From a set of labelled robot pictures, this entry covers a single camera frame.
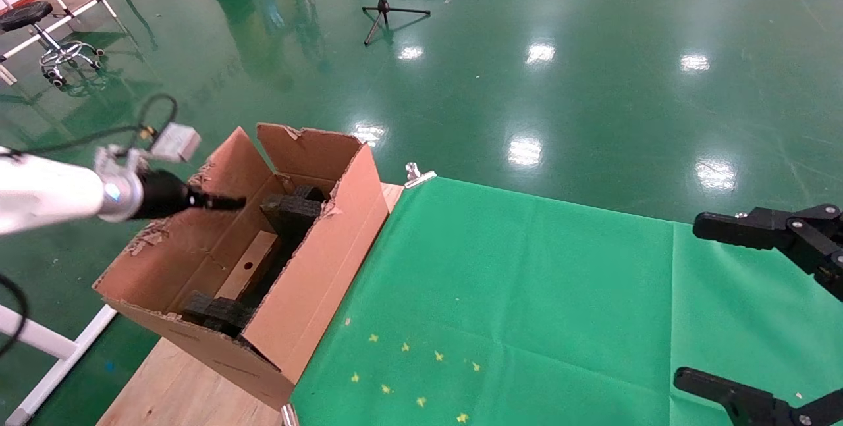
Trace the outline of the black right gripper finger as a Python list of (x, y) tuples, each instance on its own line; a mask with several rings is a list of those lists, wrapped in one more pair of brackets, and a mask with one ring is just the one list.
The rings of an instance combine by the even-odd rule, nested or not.
[(719, 403), (734, 425), (834, 425), (842, 420), (842, 390), (795, 408), (768, 391), (697, 369), (678, 368), (672, 382), (678, 390)]
[(702, 240), (777, 250), (842, 300), (842, 216), (831, 204), (786, 212), (756, 207), (735, 215), (704, 212), (693, 220), (693, 234)]

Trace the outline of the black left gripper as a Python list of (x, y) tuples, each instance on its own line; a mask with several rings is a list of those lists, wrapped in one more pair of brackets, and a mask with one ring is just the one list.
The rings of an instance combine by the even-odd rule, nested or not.
[(139, 175), (142, 202), (135, 219), (162, 219), (187, 208), (232, 212), (245, 208), (247, 198), (219, 194), (196, 194), (175, 174), (165, 170), (146, 171)]

